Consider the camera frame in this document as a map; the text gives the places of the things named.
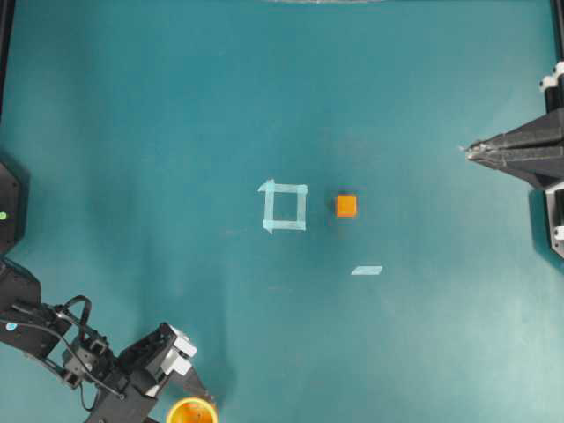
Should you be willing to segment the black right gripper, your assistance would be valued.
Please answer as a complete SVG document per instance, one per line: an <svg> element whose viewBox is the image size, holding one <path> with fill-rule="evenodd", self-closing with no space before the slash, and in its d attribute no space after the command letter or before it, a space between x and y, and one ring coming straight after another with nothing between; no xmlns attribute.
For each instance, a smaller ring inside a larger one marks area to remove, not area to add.
<svg viewBox="0 0 564 423"><path fill-rule="evenodd" d="M543 77L546 115L464 148L466 159L545 192L552 250L563 257L563 62Z"/></svg>

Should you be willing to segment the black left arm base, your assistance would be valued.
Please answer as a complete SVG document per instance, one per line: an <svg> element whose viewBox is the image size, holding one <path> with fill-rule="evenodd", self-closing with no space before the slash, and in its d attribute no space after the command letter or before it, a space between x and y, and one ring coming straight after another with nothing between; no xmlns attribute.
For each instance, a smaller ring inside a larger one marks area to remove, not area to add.
<svg viewBox="0 0 564 423"><path fill-rule="evenodd" d="M1 255L25 236L30 174L6 151L1 151Z"/></svg>

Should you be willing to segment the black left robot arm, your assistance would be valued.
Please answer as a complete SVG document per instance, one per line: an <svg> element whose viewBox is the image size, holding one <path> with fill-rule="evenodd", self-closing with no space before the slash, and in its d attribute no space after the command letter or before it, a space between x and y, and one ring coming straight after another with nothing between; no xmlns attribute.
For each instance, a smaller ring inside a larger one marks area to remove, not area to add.
<svg viewBox="0 0 564 423"><path fill-rule="evenodd" d="M91 301L41 301L41 284L27 269L1 262L1 341L38 361L75 390L95 386L90 422L148 422L169 382L206 402L212 396L191 363L197 349L168 323L115 355L108 339L88 326Z"/></svg>

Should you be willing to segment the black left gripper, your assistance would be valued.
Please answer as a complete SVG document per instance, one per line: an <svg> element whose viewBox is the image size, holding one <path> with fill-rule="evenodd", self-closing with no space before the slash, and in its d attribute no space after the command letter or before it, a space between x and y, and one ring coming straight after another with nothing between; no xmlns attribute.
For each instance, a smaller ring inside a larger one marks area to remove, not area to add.
<svg viewBox="0 0 564 423"><path fill-rule="evenodd" d="M191 359L197 347L168 323L130 345L111 362L88 422L151 422L150 413L166 385L175 380L193 397L210 404L215 398L204 386Z"/></svg>

